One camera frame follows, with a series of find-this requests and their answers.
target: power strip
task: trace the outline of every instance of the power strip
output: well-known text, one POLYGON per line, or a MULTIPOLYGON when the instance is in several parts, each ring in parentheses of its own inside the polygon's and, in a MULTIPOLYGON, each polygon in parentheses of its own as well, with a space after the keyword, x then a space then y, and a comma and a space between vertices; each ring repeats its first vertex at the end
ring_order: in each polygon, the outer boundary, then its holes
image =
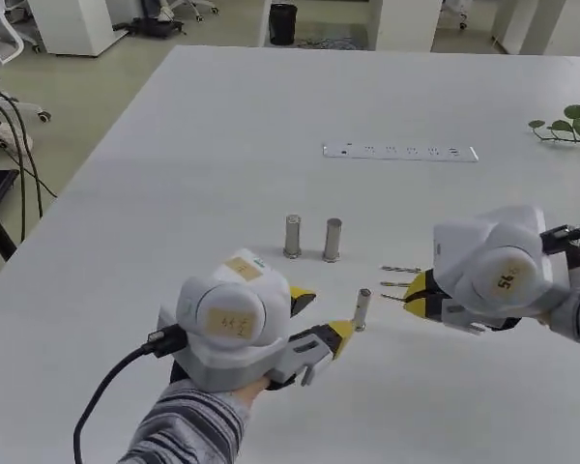
POLYGON ((325 144, 322 149, 327 158, 348 158, 357 160, 423 160, 477 162, 473 147, 434 147, 430 145, 362 145, 356 143, 325 144))

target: white table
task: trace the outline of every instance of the white table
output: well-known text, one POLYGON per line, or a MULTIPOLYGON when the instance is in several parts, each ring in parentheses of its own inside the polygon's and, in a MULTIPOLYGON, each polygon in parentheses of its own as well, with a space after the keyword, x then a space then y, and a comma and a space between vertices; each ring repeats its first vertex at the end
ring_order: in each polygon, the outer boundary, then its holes
MULTIPOLYGON (((297 330, 350 317, 357 290, 390 277, 381 264, 429 266, 438 220, 535 202, 580 223, 580 147, 526 129, 580 102, 576 63, 175 48, 0 274, 0 464, 71 462, 101 377, 186 277, 236 248, 318 291, 297 330), (401 139, 472 145, 479 162, 321 153, 401 139), (303 217, 296 261, 281 255, 288 213, 303 217), (344 220, 332 265, 318 259, 331 217, 344 220)), ((117 379, 84 430, 85 462, 121 455, 169 365, 117 379)), ((316 385, 256 404, 240 462, 357 461, 580 462, 580 346, 531 321, 473 337, 376 298, 316 385)))

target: metal peg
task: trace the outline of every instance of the metal peg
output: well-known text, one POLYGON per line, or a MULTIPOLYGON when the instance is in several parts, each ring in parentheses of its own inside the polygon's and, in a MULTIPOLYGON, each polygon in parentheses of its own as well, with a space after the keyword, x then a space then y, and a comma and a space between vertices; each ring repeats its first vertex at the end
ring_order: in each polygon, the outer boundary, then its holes
POLYGON ((357 297, 357 307, 355 309, 355 317, 353 323, 355 324, 355 331, 363 332, 365 330, 365 317, 367 316, 367 309, 371 300, 371 290, 362 288, 359 290, 357 297))
POLYGON ((289 259, 301 256, 301 217, 298 215, 286 217, 286 244, 283 255, 289 259))
POLYGON ((341 236, 341 220, 334 217, 327 221, 327 240, 322 259, 334 263, 339 259, 339 238, 341 236))

